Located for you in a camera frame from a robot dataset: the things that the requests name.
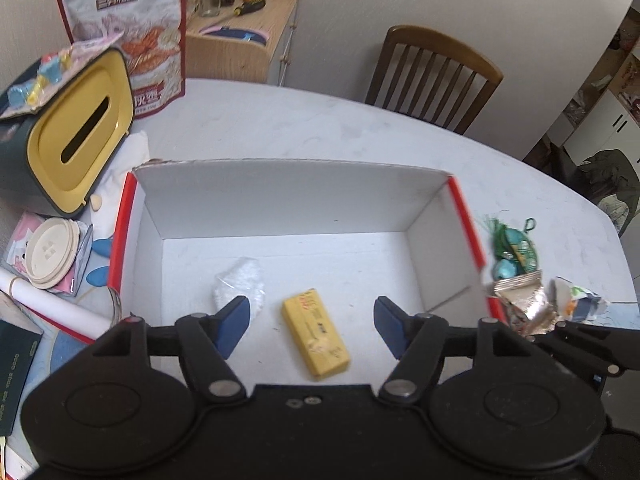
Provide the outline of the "clear bag white beads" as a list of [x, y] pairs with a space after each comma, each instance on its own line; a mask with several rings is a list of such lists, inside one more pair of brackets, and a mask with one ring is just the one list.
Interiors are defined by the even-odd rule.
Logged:
[[216, 275], [213, 286], [215, 311], [221, 310], [236, 296], [244, 296], [250, 303], [250, 322], [265, 304], [265, 280], [257, 259], [239, 258], [227, 271]]

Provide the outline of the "yellow rectangular box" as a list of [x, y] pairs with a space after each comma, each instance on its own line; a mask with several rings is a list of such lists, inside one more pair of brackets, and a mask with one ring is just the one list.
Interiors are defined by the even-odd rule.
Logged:
[[281, 313], [314, 379], [348, 370], [350, 354], [315, 289], [284, 300]]

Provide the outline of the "red cardboard box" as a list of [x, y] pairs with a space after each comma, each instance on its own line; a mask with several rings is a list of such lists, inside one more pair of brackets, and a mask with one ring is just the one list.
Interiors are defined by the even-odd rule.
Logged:
[[492, 302], [457, 179], [334, 160], [153, 162], [127, 178], [108, 287], [122, 314], [169, 324], [213, 309], [220, 274], [254, 260], [265, 299], [250, 346], [285, 298], [315, 289], [352, 353], [372, 348], [375, 298], [472, 326]]

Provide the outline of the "gold foil wrapper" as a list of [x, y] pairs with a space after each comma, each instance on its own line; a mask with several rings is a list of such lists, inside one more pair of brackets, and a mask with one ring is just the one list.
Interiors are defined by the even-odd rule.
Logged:
[[558, 319], [542, 284], [541, 270], [496, 281], [494, 293], [506, 314], [506, 324], [521, 336], [548, 333]]

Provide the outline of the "green embroidered pouch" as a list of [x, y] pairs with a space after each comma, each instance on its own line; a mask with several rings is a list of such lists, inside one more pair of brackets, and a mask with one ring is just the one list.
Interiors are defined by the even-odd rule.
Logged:
[[496, 259], [492, 267], [495, 281], [516, 278], [539, 269], [538, 254], [529, 233], [536, 228], [534, 218], [527, 218], [518, 230], [503, 223], [497, 217], [486, 217], [484, 225], [490, 234], [492, 253]]

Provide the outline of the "white grey orange packet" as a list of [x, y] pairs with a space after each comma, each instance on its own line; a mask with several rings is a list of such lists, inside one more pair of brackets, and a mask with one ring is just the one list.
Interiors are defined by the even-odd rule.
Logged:
[[556, 310], [564, 321], [585, 323], [605, 312], [608, 300], [592, 290], [576, 285], [566, 278], [553, 280]]

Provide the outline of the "beige round lid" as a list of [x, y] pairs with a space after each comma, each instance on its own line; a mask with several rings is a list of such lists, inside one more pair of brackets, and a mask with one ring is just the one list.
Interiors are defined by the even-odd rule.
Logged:
[[51, 218], [32, 233], [25, 252], [25, 272], [30, 284], [49, 289], [72, 267], [80, 231], [73, 220]]

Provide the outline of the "dark green book box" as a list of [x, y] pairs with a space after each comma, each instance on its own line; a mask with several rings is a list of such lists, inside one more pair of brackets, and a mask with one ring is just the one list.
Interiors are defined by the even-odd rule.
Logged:
[[1, 297], [0, 321], [0, 436], [12, 434], [24, 385], [42, 330], [9, 298]]

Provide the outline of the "yellow green tissue box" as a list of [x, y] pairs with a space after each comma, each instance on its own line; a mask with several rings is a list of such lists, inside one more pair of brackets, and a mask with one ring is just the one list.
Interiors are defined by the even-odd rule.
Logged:
[[1, 121], [1, 198], [75, 218], [134, 121], [125, 58], [108, 48], [35, 113]]

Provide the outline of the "green jacket on chair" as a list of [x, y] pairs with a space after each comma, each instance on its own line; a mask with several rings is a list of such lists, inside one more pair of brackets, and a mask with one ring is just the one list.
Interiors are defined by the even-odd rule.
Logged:
[[601, 209], [622, 236], [639, 207], [639, 176], [617, 148], [598, 151], [577, 166], [578, 193]]

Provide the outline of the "wooden side cabinet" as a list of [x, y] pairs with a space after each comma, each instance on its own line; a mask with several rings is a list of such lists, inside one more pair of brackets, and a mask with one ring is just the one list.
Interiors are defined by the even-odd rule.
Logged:
[[285, 85], [298, 0], [266, 0], [254, 13], [195, 15], [186, 25], [186, 76]]

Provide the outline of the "brown wooden chair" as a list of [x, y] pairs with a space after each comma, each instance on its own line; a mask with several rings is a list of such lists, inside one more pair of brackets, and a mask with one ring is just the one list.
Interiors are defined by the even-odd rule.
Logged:
[[396, 25], [386, 32], [364, 102], [465, 134], [502, 81], [500, 68], [468, 44]]

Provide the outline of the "white wardrobe cabinets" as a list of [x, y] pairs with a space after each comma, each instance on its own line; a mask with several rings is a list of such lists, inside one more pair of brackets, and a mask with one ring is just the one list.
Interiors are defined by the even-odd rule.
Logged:
[[619, 150], [639, 163], [639, 0], [632, 0], [604, 53], [546, 138], [579, 164]]

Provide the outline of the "red white snack bag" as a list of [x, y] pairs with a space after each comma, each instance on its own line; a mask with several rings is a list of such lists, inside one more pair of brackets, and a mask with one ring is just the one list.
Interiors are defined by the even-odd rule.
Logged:
[[56, 0], [71, 42], [116, 36], [134, 116], [148, 117], [186, 93], [186, 0]]

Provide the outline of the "yellow handled screwdriver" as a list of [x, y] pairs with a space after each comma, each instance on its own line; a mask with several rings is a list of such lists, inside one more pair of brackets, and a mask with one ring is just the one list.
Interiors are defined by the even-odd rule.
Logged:
[[240, 16], [253, 14], [262, 10], [266, 6], [266, 0], [253, 0], [249, 2], [243, 2], [240, 6], [237, 6], [231, 14], [220, 18], [214, 25], [220, 25], [222, 23], [232, 20], [232, 18], [239, 18]]

